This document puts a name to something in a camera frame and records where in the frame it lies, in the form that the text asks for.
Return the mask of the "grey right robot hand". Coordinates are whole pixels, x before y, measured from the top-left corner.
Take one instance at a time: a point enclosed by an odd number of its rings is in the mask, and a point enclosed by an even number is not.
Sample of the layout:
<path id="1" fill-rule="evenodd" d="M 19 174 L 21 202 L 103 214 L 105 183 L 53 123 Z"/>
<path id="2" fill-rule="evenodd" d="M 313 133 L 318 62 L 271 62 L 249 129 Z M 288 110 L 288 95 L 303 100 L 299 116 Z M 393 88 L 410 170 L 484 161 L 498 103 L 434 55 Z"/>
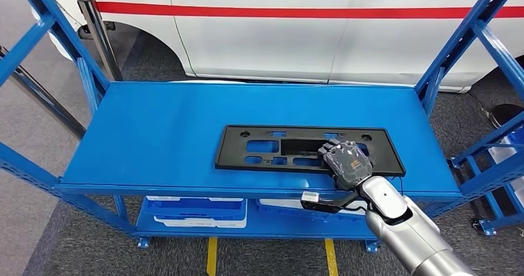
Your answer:
<path id="1" fill-rule="evenodd" d="M 371 161 L 354 141 L 331 138 L 318 149 L 318 156 L 333 172 L 339 190 L 352 190 L 372 176 Z"/>

